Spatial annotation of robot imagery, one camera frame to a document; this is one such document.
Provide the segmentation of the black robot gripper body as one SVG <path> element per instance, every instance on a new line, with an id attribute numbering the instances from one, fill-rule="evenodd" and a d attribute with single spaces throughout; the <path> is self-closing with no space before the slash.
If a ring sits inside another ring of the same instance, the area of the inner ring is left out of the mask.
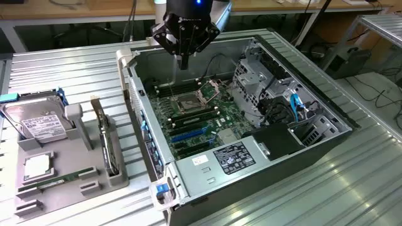
<path id="1" fill-rule="evenodd" d="M 211 24 L 211 0 L 168 0 L 164 24 L 171 31 L 180 26 L 197 26 L 199 30 Z"/>

